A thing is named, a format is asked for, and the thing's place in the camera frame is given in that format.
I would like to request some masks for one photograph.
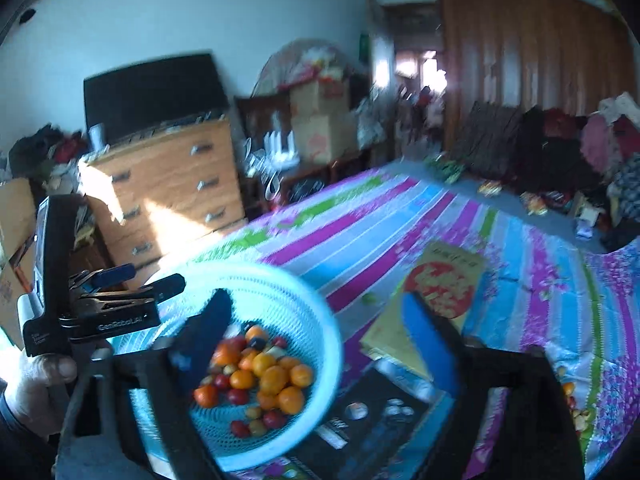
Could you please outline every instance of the pink clothing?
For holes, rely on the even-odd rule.
[[[582,130],[581,152],[598,173],[604,174],[609,167],[609,126],[600,114],[589,117]]]

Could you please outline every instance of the wooden chest of drawers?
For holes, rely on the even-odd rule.
[[[244,218],[228,121],[208,121],[80,165],[117,265],[136,267]]]

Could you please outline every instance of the wooden wardrobe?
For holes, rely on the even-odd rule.
[[[588,115],[628,91],[628,30],[580,0],[440,0],[447,68],[445,148],[473,103]]]

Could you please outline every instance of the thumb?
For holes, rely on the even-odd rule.
[[[78,373],[71,357],[55,354],[39,355],[30,360],[23,375],[23,387],[27,389],[57,386],[73,381]]]

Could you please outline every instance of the colorful bed cover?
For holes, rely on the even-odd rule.
[[[489,261],[484,296],[471,308],[465,333],[491,348],[542,345],[554,368],[566,367],[562,380],[575,383],[577,407],[589,413],[580,444],[586,477],[594,477],[640,412],[640,239],[615,253],[584,253],[438,184],[374,170],[257,219],[190,256],[188,265],[259,261],[311,284],[338,319],[348,387],[370,364],[360,338],[432,238]],[[497,390],[468,478],[490,457],[503,404]],[[389,478],[411,478],[451,405],[440,397],[385,472]]]

